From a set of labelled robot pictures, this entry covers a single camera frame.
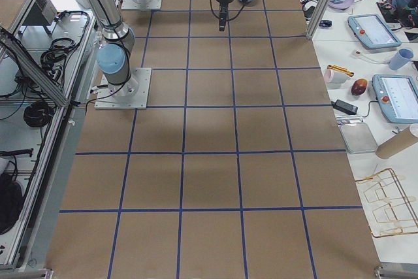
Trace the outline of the red apple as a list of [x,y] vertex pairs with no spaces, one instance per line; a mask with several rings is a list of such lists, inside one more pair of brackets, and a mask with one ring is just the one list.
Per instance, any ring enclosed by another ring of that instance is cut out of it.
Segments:
[[368,81],[364,78],[354,81],[351,87],[351,94],[354,96],[362,95],[367,89]]

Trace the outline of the upper blue teach pendant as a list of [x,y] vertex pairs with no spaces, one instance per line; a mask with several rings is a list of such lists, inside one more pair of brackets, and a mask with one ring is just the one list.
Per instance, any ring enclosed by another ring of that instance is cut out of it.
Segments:
[[402,42],[377,14],[363,14],[347,18],[349,28],[367,49],[395,48]]

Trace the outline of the cardboard tube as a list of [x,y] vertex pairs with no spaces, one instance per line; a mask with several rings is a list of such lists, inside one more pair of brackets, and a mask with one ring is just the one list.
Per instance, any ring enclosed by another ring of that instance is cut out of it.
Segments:
[[411,124],[389,140],[380,144],[376,150],[376,155],[382,159],[389,159],[414,144],[417,144],[416,123]]

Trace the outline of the black power adapter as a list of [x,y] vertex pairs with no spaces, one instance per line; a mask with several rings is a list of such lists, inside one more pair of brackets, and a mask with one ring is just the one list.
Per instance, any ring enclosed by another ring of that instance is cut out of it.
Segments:
[[358,111],[358,107],[347,103],[345,101],[342,101],[340,99],[337,99],[335,101],[331,102],[331,105],[333,107],[333,109],[338,110],[340,112],[343,112],[347,115],[356,115],[357,111]]

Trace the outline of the metal tray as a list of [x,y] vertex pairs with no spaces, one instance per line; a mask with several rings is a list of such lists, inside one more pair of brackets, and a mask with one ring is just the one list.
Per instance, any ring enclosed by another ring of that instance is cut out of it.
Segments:
[[336,122],[344,144],[346,152],[349,154],[373,153],[377,150],[376,140],[361,116],[337,116]]

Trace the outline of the grey control box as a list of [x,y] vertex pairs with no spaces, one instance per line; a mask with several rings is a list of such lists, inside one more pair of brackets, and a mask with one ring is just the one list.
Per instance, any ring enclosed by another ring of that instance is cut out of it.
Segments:
[[49,27],[55,21],[57,10],[51,0],[35,0],[26,16],[23,26],[43,27],[48,35],[51,35]]

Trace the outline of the purple plate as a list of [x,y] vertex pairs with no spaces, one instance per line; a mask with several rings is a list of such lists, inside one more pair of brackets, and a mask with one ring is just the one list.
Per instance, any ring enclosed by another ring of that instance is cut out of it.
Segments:
[[329,1],[328,6],[338,10],[345,10],[354,4],[355,0],[340,0],[337,2]]

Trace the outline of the lower blue teach pendant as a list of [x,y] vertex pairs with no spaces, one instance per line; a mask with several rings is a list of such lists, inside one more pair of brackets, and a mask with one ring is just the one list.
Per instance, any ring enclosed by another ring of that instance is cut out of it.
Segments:
[[388,122],[417,123],[417,86],[411,76],[375,74],[372,87]]

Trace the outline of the blue teach pendant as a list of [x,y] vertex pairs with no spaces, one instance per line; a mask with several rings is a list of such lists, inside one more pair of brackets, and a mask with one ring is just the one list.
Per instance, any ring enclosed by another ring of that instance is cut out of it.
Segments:
[[367,49],[395,48],[402,42],[377,14],[363,14],[347,18],[349,28]]
[[417,86],[411,76],[375,74],[372,87],[388,122],[417,123]]

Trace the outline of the small blue black device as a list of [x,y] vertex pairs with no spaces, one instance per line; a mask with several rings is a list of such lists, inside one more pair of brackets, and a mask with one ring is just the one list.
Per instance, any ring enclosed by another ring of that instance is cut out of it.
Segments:
[[320,28],[328,29],[332,27],[332,21],[331,20],[321,20],[318,24]]

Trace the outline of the yellow tool bar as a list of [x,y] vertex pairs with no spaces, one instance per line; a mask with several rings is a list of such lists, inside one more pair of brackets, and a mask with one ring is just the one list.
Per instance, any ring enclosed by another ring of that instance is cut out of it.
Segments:
[[354,72],[351,72],[348,69],[346,69],[344,67],[337,66],[337,65],[328,65],[327,68],[335,70],[335,71],[339,71],[341,73],[344,73],[344,74],[348,75],[349,77],[353,77],[354,74],[355,74]]

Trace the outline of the light blue plastic cup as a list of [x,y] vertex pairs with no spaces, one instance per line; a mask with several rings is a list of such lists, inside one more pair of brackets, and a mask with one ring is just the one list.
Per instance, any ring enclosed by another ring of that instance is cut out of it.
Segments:
[[409,48],[402,48],[391,58],[389,62],[389,68],[393,71],[399,70],[405,66],[414,57],[413,51]]

